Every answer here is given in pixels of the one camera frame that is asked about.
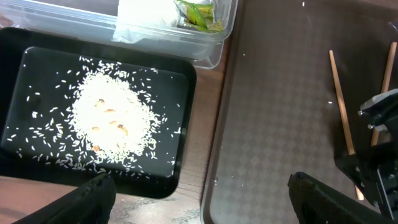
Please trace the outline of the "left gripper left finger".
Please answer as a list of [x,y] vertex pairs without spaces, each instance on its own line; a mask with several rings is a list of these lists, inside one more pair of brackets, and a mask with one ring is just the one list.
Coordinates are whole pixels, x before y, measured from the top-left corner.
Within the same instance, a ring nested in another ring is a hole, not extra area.
[[107,223],[115,200],[113,178],[101,174],[16,223]]

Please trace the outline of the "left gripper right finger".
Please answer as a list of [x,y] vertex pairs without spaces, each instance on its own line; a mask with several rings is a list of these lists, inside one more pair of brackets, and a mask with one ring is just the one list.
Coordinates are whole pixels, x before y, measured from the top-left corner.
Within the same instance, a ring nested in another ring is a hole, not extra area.
[[391,224],[395,221],[304,172],[289,177],[289,197],[300,224]]

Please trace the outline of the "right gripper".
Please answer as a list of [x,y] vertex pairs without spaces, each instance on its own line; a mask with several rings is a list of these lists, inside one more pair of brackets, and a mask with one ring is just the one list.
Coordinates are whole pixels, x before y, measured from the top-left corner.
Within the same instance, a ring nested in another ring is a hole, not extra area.
[[338,159],[342,171],[373,206],[387,218],[397,217],[397,89],[373,96],[360,106],[368,129],[386,131],[388,142],[368,145],[358,153]]

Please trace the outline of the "wooden chopstick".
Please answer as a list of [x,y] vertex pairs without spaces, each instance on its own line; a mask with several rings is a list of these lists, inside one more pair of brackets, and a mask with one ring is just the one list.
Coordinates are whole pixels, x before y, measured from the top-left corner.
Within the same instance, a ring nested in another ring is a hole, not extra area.
[[[392,68],[393,68],[393,64],[394,64],[394,58],[396,55],[396,48],[397,48],[397,42],[392,42],[390,45],[389,54],[388,54],[387,63],[386,63],[386,69],[385,69],[384,78],[382,81],[381,93],[385,93],[389,89],[391,73],[392,73]],[[378,138],[379,138],[379,131],[374,129],[372,138],[371,138],[372,146],[377,144]]]
[[339,111],[340,111],[341,122],[343,125],[343,132],[345,135],[347,151],[348,151],[349,155],[354,155],[355,154],[354,144],[353,144],[353,140],[351,137],[351,131],[349,128],[348,115],[346,112],[346,106],[345,106],[345,102],[344,102],[343,92],[341,89],[340,79],[338,76],[335,57],[334,57],[332,50],[329,50],[328,53],[329,53],[329,57],[330,57],[331,70],[332,70],[332,74],[333,74],[333,81],[335,84],[336,97],[337,97],[338,107],[339,107]]

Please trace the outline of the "rice food scraps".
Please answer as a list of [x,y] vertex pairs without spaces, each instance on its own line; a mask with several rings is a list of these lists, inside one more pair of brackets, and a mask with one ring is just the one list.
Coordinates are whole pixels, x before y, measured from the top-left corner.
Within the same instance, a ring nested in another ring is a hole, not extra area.
[[1,145],[18,159],[61,169],[166,179],[182,132],[184,77],[68,55],[28,55]]

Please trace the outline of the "white napkin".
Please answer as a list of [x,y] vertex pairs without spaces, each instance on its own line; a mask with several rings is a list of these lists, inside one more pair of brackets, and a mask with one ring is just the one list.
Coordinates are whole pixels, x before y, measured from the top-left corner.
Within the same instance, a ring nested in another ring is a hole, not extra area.
[[162,39],[156,28],[176,27],[180,20],[172,0],[119,0],[113,42],[135,44],[143,39]]

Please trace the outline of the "yellow snack wrapper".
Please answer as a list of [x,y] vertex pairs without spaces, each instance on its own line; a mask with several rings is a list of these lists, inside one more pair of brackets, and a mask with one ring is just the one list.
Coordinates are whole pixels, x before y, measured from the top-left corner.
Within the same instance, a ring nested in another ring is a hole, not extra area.
[[223,21],[215,19],[215,5],[200,4],[183,0],[174,1],[180,13],[179,25],[205,33],[221,33]]

